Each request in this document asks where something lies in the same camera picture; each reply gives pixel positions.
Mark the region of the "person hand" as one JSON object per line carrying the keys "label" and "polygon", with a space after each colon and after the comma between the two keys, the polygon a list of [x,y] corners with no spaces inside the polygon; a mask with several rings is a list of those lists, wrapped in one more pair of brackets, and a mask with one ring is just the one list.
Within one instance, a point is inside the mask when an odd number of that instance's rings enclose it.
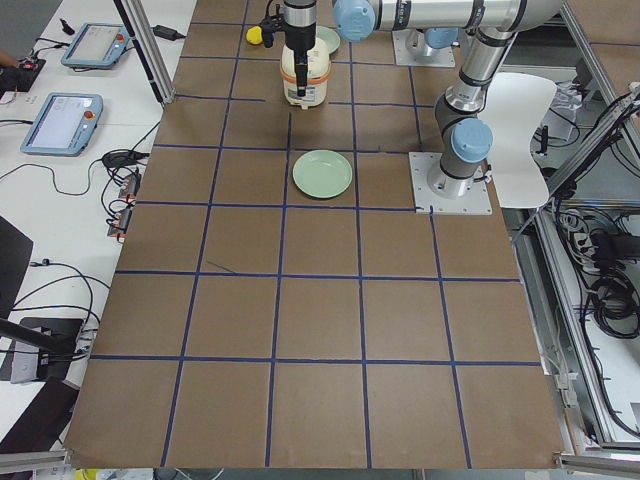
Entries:
{"label": "person hand", "polygon": [[6,52],[4,49],[0,49],[0,66],[2,68],[18,68],[19,65],[20,61],[17,58]]}

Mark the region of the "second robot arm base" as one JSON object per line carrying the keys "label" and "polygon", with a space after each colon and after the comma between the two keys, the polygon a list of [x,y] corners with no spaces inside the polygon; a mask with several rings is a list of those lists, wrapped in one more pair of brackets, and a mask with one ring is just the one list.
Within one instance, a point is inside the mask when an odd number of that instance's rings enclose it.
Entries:
{"label": "second robot arm base", "polygon": [[456,27],[414,29],[405,40],[405,47],[417,58],[429,58],[450,48],[458,40],[458,32]]}

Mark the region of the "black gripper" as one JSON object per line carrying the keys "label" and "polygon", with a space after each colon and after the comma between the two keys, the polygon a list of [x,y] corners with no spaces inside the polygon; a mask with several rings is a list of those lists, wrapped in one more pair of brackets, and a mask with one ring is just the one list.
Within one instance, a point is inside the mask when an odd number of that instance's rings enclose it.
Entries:
{"label": "black gripper", "polygon": [[316,1],[289,0],[283,4],[286,46],[294,55],[294,71],[298,97],[305,97],[307,90],[307,52],[315,45]]}

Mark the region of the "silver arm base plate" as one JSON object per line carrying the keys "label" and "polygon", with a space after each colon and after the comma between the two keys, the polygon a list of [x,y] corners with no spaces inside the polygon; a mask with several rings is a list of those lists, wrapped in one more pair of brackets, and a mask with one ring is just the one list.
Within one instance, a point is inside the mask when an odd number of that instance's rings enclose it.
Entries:
{"label": "silver arm base plate", "polygon": [[410,152],[409,164],[415,211],[434,215],[492,214],[487,184],[480,166],[468,179],[458,180],[447,176],[440,165],[437,152]]}

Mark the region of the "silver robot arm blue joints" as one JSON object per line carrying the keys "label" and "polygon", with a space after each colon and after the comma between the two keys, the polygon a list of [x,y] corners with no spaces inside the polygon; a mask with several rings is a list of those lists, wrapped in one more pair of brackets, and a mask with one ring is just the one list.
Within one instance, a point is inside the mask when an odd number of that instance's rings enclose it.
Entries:
{"label": "silver robot arm blue joints", "polygon": [[444,144],[441,170],[453,179],[470,178],[484,161],[493,134],[477,118],[486,93],[515,38],[556,15],[560,1],[335,1],[334,22],[350,41],[366,39],[375,30],[400,31],[456,27],[473,30],[470,50],[458,80],[434,106]]}

